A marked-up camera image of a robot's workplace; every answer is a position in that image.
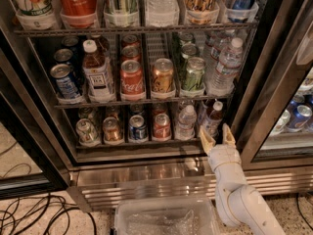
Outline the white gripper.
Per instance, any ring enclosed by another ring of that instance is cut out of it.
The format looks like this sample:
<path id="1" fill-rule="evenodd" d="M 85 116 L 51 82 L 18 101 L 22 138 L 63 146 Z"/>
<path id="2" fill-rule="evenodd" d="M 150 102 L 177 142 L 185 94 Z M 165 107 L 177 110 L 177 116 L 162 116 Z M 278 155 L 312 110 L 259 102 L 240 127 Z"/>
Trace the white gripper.
<path id="1" fill-rule="evenodd" d="M 224 145 L 216 145 L 216 141 L 208 134 L 203 126 L 200 127 L 199 138 L 204 152 L 208 156 L 208 163 L 212 171 L 221 165 L 242 163 L 239 152 L 236 148 L 236 140 L 230 127 L 224 123 L 222 126 Z"/>

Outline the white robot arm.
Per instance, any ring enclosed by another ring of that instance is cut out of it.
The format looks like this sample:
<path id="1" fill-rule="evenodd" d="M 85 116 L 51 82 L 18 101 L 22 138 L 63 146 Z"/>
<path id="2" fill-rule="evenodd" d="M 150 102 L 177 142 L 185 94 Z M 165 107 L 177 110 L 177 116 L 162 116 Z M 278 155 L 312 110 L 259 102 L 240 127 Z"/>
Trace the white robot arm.
<path id="1" fill-rule="evenodd" d="M 216 144 L 203 126 L 199 131 L 216 178 L 215 204 L 221 221 L 231 227 L 244 223 L 254 235 L 286 235 L 262 195 L 248 184 L 235 138 L 226 123 L 222 130 L 221 144 Z"/>

